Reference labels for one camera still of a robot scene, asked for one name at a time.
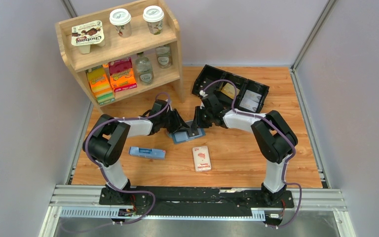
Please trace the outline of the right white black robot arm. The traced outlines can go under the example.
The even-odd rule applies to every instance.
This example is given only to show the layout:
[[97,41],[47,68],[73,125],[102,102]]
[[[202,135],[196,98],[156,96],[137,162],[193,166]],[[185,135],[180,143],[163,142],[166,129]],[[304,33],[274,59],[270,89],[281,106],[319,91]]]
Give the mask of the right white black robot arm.
[[226,108],[214,94],[200,91],[202,105],[195,108],[193,128],[210,128],[212,125],[239,129],[253,133],[262,155],[266,158],[266,175],[262,183],[263,203],[276,206],[285,189],[285,172],[288,160],[295,155],[298,139],[278,111],[255,114]]

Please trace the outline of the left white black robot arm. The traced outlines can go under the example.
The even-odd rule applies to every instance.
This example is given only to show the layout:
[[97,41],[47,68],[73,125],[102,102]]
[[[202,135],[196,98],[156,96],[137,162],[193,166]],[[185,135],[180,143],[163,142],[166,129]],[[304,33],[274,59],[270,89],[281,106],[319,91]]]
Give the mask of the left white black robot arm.
[[115,118],[103,114],[85,138],[82,150],[100,169],[106,184],[113,189],[112,198],[121,205],[131,198],[129,179],[124,174],[120,156],[127,138],[150,136],[161,129],[174,133],[189,128],[170,101],[156,99],[152,108],[134,118]]

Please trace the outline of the blue leather card holder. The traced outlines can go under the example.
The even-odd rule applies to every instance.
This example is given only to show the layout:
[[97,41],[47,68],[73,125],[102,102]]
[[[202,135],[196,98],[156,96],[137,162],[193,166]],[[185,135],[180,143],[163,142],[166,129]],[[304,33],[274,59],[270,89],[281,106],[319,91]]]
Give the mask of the blue leather card holder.
[[206,135],[203,128],[192,127],[192,120],[186,121],[186,124],[189,126],[189,128],[184,127],[175,133],[166,132],[167,136],[173,140],[173,143],[175,145],[183,142],[188,142]]

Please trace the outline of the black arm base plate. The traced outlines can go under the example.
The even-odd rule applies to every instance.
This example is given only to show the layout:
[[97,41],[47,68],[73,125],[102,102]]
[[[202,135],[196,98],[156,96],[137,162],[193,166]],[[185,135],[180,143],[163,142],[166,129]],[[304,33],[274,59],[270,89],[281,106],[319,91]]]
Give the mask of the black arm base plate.
[[133,194],[122,194],[109,187],[101,190],[101,205],[131,205],[137,214],[151,207],[150,215],[247,217],[252,208],[293,208],[292,193],[269,202],[262,190],[233,191],[230,188],[134,186]]

